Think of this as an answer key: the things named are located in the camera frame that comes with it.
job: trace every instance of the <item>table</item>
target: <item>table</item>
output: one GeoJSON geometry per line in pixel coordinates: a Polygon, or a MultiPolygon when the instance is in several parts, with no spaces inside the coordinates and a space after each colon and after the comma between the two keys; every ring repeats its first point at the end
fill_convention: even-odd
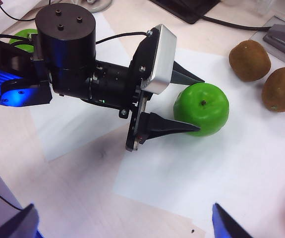
{"type": "MultiPolygon", "coordinates": [[[[285,18],[285,5],[279,3],[260,16],[254,4],[252,0],[236,6],[220,3],[207,15],[251,26],[262,26],[274,14],[285,18]]],[[[114,0],[103,14],[116,34],[163,23],[177,35],[178,47],[222,56],[254,33],[202,20],[188,25],[145,0],[114,0]]],[[[5,33],[21,28],[35,25],[16,23],[5,33]]],[[[120,40],[132,56],[141,39],[120,40]]],[[[0,107],[0,176],[23,207],[34,202],[45,237],[203,238],[205,231],[191,219],[113,193],[126,134],[127,125],[47,162],[29,110],[0,107]]]]}

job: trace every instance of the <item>blue plastic part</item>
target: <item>blue plastic part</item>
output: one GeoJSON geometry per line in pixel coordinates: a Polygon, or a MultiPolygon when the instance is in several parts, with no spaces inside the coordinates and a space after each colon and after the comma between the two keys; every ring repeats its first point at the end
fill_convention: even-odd
{"type": "Polygon", "coordinates": [[[215,238],[232,238],[225,227],[216,203],[213,206],[213,227],[215,238]]]}

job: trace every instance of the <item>black device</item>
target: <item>black device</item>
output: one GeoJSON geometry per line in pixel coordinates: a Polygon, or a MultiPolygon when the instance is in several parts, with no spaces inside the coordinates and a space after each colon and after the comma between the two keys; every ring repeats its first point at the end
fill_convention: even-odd
{"type": "Polygon", "coordinates": [[[183,21],[194,24],[200,19],[200,15],[205,15],[220,0],[150,0],[168,12],[182,19],[183,21]]]}
{"type": "Polygon", "coordinates": [[[148,31],[129,67],[96,60],[93,15],[75,4],[42,8],[35,19],[38,34],[28,53],[0,41],[0,105],[23,107],[50,103],[55,93],[118,110],[132,111],[126,141],[129,151],[147,139],[200,128],[144,112],[154,93],[172,83],[203,82],[174,62],[176,36],[164,25],[148,31]]]}

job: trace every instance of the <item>brown kiwi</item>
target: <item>brown kiwi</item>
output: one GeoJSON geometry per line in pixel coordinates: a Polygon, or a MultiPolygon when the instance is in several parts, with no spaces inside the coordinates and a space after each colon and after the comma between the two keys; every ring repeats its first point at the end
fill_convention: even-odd
{"type": "Polygon", "coordinates": [[[264,77],[271,68],[269,56],[256,41],[243,41],[229,54],[229,63],[235,74],[244,82],[264,77]]]}
{"type": "Polygon", "coordinates": [[[285,67],[274,71],[262,89],[262,101],[273,112],[285,112],[285,67]]]}

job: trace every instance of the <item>wire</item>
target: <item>wire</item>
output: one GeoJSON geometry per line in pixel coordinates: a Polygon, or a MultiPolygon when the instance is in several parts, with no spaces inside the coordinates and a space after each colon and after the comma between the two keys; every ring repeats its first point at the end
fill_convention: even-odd
{"type": "Polygon", "coordinates": [[[114,39],[114,38],[118,38],[118,37],[123,37],[123,36],[139,36],[139,35],[147,36],[147,33],[146,33],[146,32],[142,32],[142,31],[122,33],[122,34],[110,36],[110,37],[107,37],[107,38],[102,39],[102,40],[100,40],[100,41],[97,41],[97,42],[96,42],[96,45],[97,45],[97,44],[100,44],[100,43],[102,43],[102,42],[105,42],[105,41],[114,39]]]}
{"type": "Polygon", "coordinates": [[[2,201],[4,201],[5,203],[7,203],[9,206],[11,206],[11,207],[13,207],[14,209],[16,209],[16,210],[18,210],[18,211],[22,211],[23,209],[21,209],[21,208],[18,208],[18,207],[16,207],[15,205],[13,205],[13,204],[11,204],[10,202],[8,202],[5,198],[3,198],[1,195],[0,195],[0,199],[2,200],[2,201]]]}
{"type": "MultiPolygon", "coordinates": [[[[186,8],[190,8],[190,6],[188,4],[186,4],[184,2],[184,0],[180,0],[180,2],[186,7],[186,8]]],[[[209,21],[209,22],[213,22],[222,26],[227,26],[227,27],[231,27],[231,28],[236,28],[236,29],[241,29],[241,30],[248,30],[248,31],[269,31],[269,29],[271,28],[271,26],[265,26],[265,27],[253,27],[253,26],[243,26],[243,25],[238,25],[238,24],[234,24],[234,23],[230,23],[230,22],[226,22],[226,21],[222,21],[222,20],[218,20],[218,19],[214,19],[208,16],[204,16],[204,15],[200,15],[198,13],[196,13],[195,11],[193,11],[193,14],[196,15],[197,17],[205,20],[205,21],[209,21]]]]}
{"type": "Polygon", "coordinates": [[[31,42],[22,36],[12,36],[12,35],[6,35],[6,34],[0,34],[0,38],[10,38],[10,39],[16,39],[26,42],[27,44],[30,44],[31,42]]]}
{"type": "Polygon", "coordinates": [[[30,45],[33,46],[32,42],[28,43],[26,41],[15,41],[11,43],[12,46],[20,46],[20,45],[30,45]]]}
{"type": "Polygon", "coordinates": [[[10,16],[4,9],[3,9],[3,7],[0,5],[0,9],[4,12],[4,14],[6,14],[8,17],[10,17],[11,19],[13,19],[13,20],[16,20],[16,21],[34,21],[35,20],[35,18],[32,18],[32,19],[26,19],[26,20],[24,20],[24,19],[17,19],[17,18],[15,18],[15,17],[13,17],[13,16],[10,16]]]}

